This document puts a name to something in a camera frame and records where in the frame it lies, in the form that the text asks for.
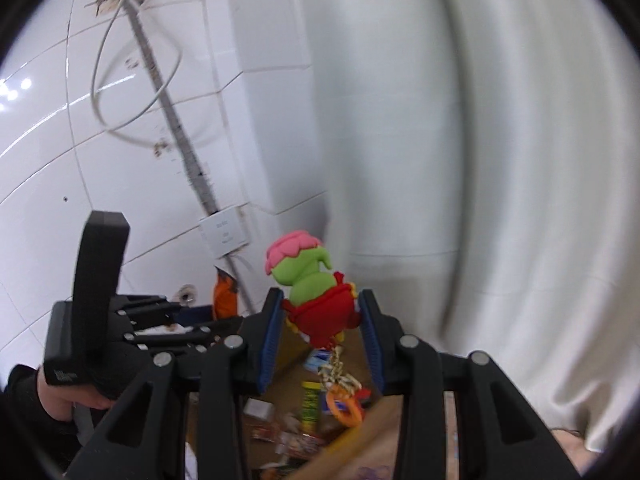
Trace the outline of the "left hand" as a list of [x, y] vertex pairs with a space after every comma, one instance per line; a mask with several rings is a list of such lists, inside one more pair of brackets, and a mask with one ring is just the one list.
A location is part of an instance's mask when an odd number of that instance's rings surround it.
[[59, 422], [70, 422], [74, 408], [83, 406], [93, 410], [109, 410], [115, 401], [107, 398], [93, 385], [51, 386], [42, 367], [37, 370], [37, 396], [47, 414]]

